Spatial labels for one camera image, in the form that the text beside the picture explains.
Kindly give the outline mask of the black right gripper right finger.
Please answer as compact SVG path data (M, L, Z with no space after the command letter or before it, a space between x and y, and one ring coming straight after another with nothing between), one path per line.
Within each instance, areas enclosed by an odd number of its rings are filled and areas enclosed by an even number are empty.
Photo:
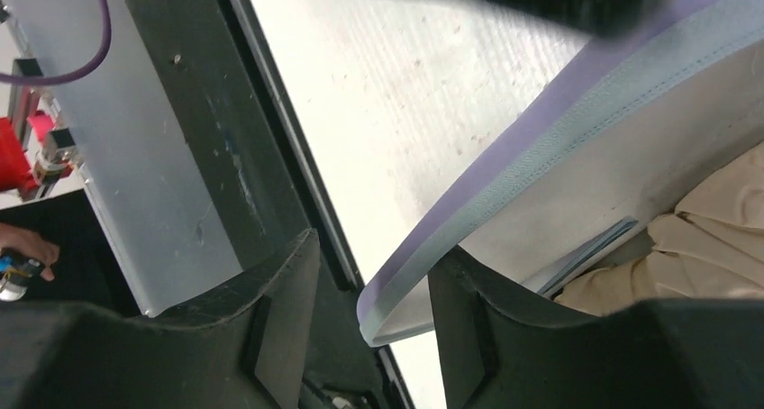
M596 317L462 249L428 274L450 408L760 408L763 304L664 299Z

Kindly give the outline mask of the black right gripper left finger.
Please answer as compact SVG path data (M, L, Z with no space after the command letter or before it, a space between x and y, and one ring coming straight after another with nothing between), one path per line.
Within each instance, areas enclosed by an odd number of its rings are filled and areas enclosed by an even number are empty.
M4 408L295 408L320 269L308 229L163 314L1 308Z

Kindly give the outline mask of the person hand at edge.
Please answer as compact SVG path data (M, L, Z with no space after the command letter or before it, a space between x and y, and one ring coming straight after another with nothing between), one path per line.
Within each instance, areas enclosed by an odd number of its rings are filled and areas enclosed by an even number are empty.
M1 248L16 250L31 259L37 259L44 265L41 277L46 281L55 278L51 266L59 259L59 246L43 239L37 232L2 223Z

